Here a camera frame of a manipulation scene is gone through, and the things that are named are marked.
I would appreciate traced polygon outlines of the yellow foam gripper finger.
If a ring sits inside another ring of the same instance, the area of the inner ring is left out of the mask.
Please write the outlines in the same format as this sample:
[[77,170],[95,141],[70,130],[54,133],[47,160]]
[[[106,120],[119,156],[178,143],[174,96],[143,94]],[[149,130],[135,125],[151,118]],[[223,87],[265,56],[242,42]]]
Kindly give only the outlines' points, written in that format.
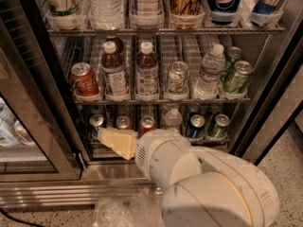
[[107,148],[112,149],[125,160],[134,157],[137,146],[138,133],[133,130],[118,130],[115,128],[101,128],[98,131],[98,140]]

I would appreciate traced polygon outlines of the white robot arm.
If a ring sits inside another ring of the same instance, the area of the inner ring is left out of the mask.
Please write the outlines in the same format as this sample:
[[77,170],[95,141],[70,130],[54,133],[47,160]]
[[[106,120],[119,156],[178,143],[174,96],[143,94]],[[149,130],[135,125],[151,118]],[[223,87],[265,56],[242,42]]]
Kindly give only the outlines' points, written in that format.
[[98,131],[101,144],[126,160],[163,192],[166,227],[269,227],[279,198],[266,174],[242,158],[207,147],[193,147],[175,130]]

